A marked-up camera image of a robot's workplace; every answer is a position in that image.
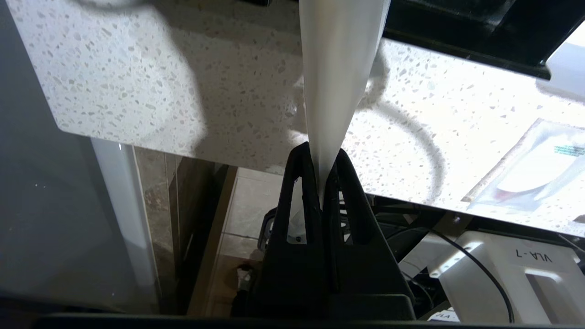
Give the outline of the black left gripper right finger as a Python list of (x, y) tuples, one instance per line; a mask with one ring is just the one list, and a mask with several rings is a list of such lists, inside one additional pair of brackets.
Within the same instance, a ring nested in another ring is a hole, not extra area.
[(339, 150), (326, 181), (322, 227), (330, 316), (339, 320), (414, 320), (411, 289), (344, 150)]

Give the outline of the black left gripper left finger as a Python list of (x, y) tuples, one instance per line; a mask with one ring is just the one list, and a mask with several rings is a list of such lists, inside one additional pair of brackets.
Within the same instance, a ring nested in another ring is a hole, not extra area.
[[(295, 179), (301, 178), (307, 242), (287, 241)], [(255, 316), (319, 319), (328, 294), (322, 215), (309, 143), (291, 150), (261, 274), (255, 284)]]

